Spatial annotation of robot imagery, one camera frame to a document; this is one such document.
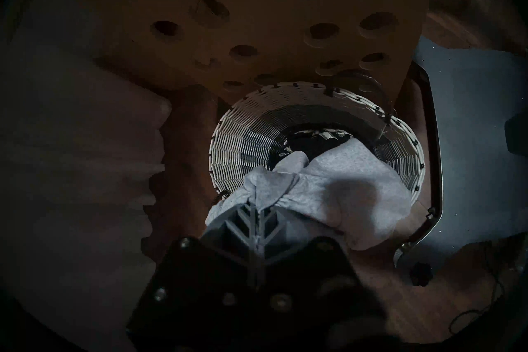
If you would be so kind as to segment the left gripper lattice left finger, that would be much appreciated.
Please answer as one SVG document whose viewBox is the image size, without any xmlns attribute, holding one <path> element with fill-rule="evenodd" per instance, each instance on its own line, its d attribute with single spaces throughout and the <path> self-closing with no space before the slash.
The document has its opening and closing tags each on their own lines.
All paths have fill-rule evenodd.
<svg viewBox="0 0 528 352">
<path fill-rule="evenodd" d="M 259 341 L 259 213 L 236 205 L 166 251 L 126 325 L 131 341 Z"/>
</svg>

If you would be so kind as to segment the left gripper lattice right finger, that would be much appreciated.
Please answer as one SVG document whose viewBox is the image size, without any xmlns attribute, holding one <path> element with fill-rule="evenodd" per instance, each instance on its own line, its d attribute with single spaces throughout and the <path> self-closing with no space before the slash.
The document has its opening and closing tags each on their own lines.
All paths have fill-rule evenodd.
<svg viewBox="0 0 528 352">
<path fill-rule="evenodd" d="M 263 343 L 390 343 L 384 307 L 360 282 L 339 235 L 281 207 L 261 220 Z"/>
</svg>

